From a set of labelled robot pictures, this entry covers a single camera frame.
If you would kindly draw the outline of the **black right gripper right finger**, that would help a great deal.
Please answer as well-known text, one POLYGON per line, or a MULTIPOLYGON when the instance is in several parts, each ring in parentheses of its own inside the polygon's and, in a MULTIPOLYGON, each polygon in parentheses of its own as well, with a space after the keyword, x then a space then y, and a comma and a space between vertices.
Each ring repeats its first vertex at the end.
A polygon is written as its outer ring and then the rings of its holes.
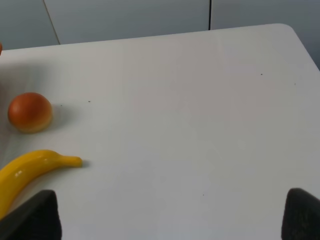
POLYGON ((301 188, 288 191, 281 226, 283 240, 320 238, 320 200, 301 188))

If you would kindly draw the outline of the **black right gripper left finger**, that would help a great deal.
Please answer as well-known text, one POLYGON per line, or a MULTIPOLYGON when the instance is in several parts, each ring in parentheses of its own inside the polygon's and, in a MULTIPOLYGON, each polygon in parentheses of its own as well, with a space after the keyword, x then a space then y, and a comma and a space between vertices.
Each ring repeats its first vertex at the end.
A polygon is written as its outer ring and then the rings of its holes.
POLYGON ((41 190, 0 220, 2 240, 60 240, 62 224, 55 191, 41 190))

